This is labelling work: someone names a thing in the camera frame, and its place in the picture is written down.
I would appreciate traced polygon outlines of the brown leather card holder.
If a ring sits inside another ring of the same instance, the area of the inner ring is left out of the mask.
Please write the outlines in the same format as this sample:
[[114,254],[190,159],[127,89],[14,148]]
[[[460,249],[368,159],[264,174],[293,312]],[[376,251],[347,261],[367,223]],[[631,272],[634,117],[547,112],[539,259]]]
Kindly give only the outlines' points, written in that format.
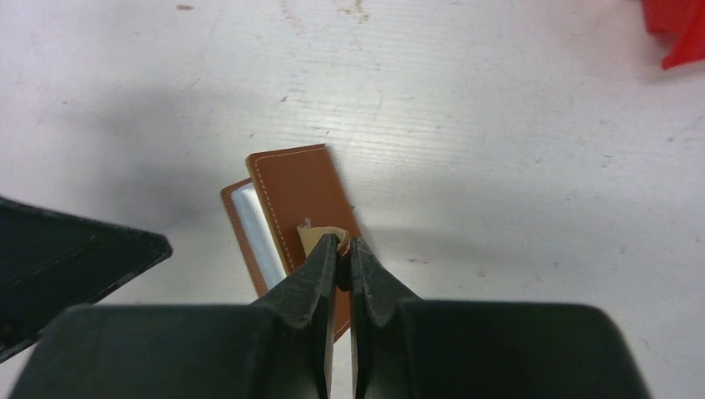
[[345,257],[362,231],[325,144],[257,152],[248,178],[223,188],[224,208],[258,297],[295,272],[325,234]]

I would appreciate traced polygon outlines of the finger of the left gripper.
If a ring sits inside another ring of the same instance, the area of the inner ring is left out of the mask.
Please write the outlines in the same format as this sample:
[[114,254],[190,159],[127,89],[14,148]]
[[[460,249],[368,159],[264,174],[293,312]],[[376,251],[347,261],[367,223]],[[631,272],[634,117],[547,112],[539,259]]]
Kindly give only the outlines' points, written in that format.
[[2,198],[2,361],[65,309],[101,301],[172,253],[161,234]]

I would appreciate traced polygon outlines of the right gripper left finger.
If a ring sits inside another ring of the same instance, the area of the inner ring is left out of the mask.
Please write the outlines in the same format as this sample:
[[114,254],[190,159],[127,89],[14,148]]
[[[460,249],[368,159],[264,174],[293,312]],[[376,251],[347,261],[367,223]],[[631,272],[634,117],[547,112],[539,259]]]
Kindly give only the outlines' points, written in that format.
[[338,237],[248,305],[80,306],[43,333],[14,398],[326,398]]

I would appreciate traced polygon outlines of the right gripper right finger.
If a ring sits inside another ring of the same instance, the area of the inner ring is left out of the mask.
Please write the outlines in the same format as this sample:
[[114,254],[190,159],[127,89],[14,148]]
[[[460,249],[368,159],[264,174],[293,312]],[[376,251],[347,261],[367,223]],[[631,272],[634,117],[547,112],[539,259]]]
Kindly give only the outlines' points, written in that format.
[[574,303],[417,296],[367,243],[350,247],[358,398],[647,398],[622,333]]

